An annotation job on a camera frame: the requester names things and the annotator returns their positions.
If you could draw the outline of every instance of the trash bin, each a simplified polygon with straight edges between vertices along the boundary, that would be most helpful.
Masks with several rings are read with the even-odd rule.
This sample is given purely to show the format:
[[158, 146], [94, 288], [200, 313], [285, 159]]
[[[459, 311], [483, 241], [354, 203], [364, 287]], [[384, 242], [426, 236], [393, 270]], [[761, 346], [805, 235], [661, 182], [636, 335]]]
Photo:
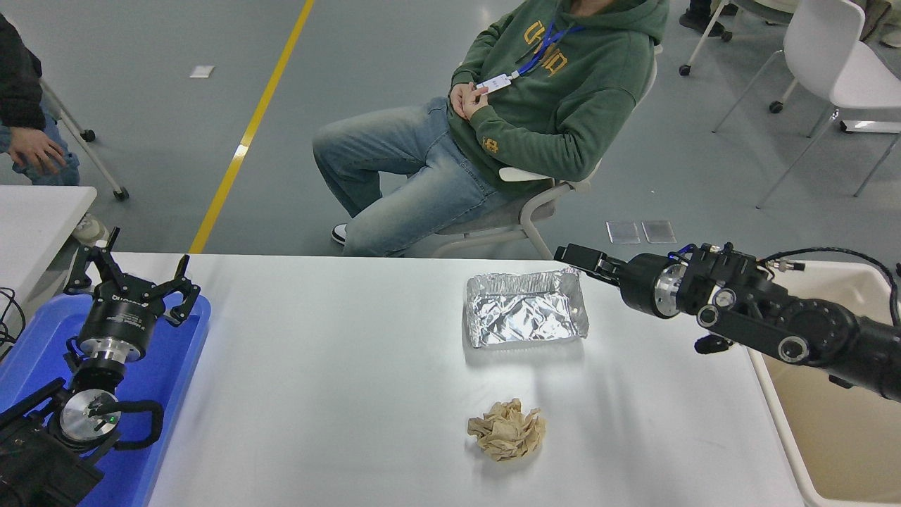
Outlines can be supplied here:
[[[803, 272], [778, 273], [775, 282], [793, 296], [891, 323], [888, 284], [867, 264], [807, 262]], [[901, 507], [901, 403], [749, 352], [807, 504]]]

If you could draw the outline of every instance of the concrete floor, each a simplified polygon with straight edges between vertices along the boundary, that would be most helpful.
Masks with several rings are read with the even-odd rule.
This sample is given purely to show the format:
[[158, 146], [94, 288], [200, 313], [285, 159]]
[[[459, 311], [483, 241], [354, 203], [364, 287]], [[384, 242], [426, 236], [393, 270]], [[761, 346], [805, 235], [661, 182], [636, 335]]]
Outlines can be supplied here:
[[[316, 130], [350, 115], [444, 95], [474, 36], [517, 4], [312, 5], [203, 252], [340, 254], [329, 232], [347, 217], [314, 166]], [[304, 6], [300, 0], [0, 1], [0, 12], [42, 59], [46, 80], [72, 115], [96, 131], [96, 153], [131, 194], [115, 200], [75, 147], [83, 184], [100, 191], [92, 211], [123, 229], [118, 250], [188, 251]], [[767, 205], [754, 208], [804, 148], [804, 134], [825, 104], [799, 88], [782, 113], [770, 114], [767, 104], [791, 79], [780, 62], [721, 132], [711, 134], [781, 47], [785, 28], [745, 17], [731, 42], [711, 40], [691, 75], [680, 77], [678, 67], [698, 40], [678, 25], [686, 6], [687, 0], [672, 0], [657, 83], [605, 155], [593, 191], [566, 196], [557, 215], [539, 224], [551, 250], [577, 243], [629, 259], [686, 243], [732, 241], [758, 256], [834, 245], [891, 265], [901, 260], [901, 155], [891, 155], [860, 198], [851, 196], [890, 135], [829, 131]], [[901, 69], [901, 51], [878, 52]], [[195, 65], [216, 67], [209, 79], [190, 79]], [[898, 121], [898, 114], [880, 112], [846, 116]], [[27, 183], [0, 171], [0, 184]], [[384, 181], [386, 188], [396, 184]], [[607, 221], [642, 220], [668, 220], [678, 244], [611, 244]], [[427, 256], [448, 239], [428, 238], [409, 254]], [[538, 258], [526, 241], [459, 256]]]

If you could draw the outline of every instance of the green hoodie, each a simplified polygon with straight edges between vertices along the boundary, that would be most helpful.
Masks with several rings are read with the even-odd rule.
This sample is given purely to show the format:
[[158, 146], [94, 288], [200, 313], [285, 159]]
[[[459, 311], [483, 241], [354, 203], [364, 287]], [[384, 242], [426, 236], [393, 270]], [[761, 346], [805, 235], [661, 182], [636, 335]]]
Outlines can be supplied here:
[[448, 107], [454, 141], [499, 190], [513, 166], [556, 180], [583, 180], [632, 112], [651, 74], [669, 0], [615, 0], [598, 14], [569, 14], [570, 0], [526, 0], [478, 35], [451, 87], [510, 75], [532, 58], [545, 30], [580, 26], [545, 51], [511, 86], [492, 92], [469, 122]]

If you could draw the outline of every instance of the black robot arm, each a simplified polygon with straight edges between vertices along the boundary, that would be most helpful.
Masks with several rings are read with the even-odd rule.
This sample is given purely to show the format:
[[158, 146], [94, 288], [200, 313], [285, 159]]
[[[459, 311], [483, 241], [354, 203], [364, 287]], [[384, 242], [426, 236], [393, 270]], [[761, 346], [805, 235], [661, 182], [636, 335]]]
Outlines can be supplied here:
[[[77, 505], [103, 479], [97, 460], [110, 450], [142, 449], [159, 439], [164, 420], [159, 402], [121, 401], [116, 388], [126, 364], [147, 354], [157, 321], [166, 313], [163, 299], [182, 294], [165, 315], [178, 326], [190, 314], [200, 287], [186, 277], [187, 255], [174, 278], [159, 285], [122, 272], [111, 255], [118, 233], [115, 228], [104, 246], [77, 250], [63, 289], [93, 298], [84, 325], [63, 355], [73, 373], [69, 386], [56, 379], [0, 413], [0, 507]], [[100, 273], [93, 290], [86, 274], [91, 263]], [[120, 440], [122, 415], [137, 412], [150, 414], [146, 437]]]
[[[842, 387], [857, 385], [901, 401], [897, 322], [889, 326], [828, 300], [792, 296], [771, 281], [763, 262], [731, 244], [691, 244], [669, 256], [641, 253], [628, 263], [570, 244], [554, 258], [619, 287], [630, 308], [659, 318], [695, 316], [709, 333], [697, 341], [699, 353], [738, 343], [788, 364], [822, 368]], [[780, 262], [780, 269], [803, 269]]]

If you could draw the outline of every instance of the name badge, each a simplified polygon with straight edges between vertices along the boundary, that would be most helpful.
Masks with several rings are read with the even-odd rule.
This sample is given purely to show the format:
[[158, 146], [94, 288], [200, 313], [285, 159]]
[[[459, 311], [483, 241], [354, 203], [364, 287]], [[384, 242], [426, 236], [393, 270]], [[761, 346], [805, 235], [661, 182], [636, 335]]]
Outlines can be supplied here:
[[476, 85], [476, 89], [479, 88], [488, 88], [487, 93], [491, 93], [493, 91], [497, 91], [501, 88], [507, 88], [510, 86], [510, 83], [513, 82], [513, 78], [507, 76], [506, 74], [501, 74], [500, 76], [495, 76], [488, 81], [482, 81]]

